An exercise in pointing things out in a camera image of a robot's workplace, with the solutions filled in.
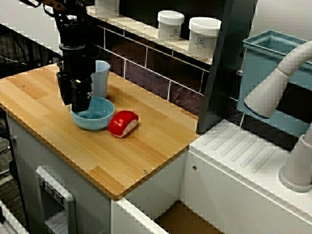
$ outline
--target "red object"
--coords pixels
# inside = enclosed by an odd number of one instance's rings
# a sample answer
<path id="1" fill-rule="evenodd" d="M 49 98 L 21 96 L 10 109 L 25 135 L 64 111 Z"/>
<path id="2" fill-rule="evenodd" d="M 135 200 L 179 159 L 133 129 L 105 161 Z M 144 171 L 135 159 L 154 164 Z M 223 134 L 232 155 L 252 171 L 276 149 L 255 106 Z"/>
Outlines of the red object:
<path id="1" fill-rule="evenodd" d="M 111 134 L 122 138 L 137 125 L 137 121 L 138 116 L 132 111 L 120 111 L 113 116 L 107 129 Z"/>

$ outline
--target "cabinet door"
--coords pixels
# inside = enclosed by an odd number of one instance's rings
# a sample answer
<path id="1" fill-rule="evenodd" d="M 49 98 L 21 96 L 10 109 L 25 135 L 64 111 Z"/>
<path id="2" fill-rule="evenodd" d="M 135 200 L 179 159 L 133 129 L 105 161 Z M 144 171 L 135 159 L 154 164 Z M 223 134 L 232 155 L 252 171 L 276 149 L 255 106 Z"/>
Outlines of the cabinet door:
<path id="1" fill-rule="evenodd" d="M 112 201 L 111 234 L 168 234 L 126 199 Z"/>
<path id="2" fill-rule="evenodd" d="M 54 199 L 41 191 L 35 173 L 38 166 L 74 196 L 78 234 L 109 234 L 110 199 L 11 117 L 8 123 L 15 139 L 15 159 L 31 234 L 47 234 L 44 221 L 51 217 L 47 211 L 61 211 L 50 205 Z"/>

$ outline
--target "white faucet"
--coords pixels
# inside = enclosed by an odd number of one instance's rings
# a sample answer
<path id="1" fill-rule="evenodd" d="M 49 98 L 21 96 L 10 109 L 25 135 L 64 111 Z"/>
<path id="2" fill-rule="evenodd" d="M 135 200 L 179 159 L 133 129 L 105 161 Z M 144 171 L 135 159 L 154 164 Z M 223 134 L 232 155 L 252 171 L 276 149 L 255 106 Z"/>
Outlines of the white faucet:
<path id="1" fill-rule="evenodd" d="M 290 51 L 278 67 L 247 95 L 244 100 L 246 107 L 257 116 L 271 117 L 292 74 L 310 59 L 312 41 Z M 296 192 L 312 189 L 312 123 L 306 134 L 299 138 L 286 165 L 280 169 L 279 179 Z"/>

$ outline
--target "blue plastic bin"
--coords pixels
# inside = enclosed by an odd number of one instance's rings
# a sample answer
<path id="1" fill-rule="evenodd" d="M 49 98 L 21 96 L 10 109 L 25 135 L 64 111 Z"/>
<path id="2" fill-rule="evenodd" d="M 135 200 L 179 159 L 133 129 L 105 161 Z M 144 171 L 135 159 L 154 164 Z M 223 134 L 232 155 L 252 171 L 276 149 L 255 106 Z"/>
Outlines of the blue plastic bin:
<path id="1" fill-rule="evenodd" d="M 295 137 L 304 134 L 309 123 L 277 110 L 269 119 L 263 119 L 245 107 L 244 99 L 278 66 L 286 54 L 305 42 L 307 41 L 272 30 L 243 40 L 243 46 L 247 50 L 237 109 Z M 312 90 L 312 62 L 303 64 L 293 74 L 290 82 Z"/>

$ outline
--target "light blue bowl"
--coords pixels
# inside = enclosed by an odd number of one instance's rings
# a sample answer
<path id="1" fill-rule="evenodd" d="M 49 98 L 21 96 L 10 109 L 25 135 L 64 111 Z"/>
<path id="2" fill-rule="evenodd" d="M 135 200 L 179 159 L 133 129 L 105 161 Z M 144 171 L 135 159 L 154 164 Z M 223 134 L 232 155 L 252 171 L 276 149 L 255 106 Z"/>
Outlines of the light blue bowl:
<path id="1" fill-rule="evenodd" d="M 97 130 L 105 128 L 114 114 L 114 105 L 101 97 L 92 97 L 89 109 L 75 113 L 70 108 L 72 119 L 80 128 Z"/>

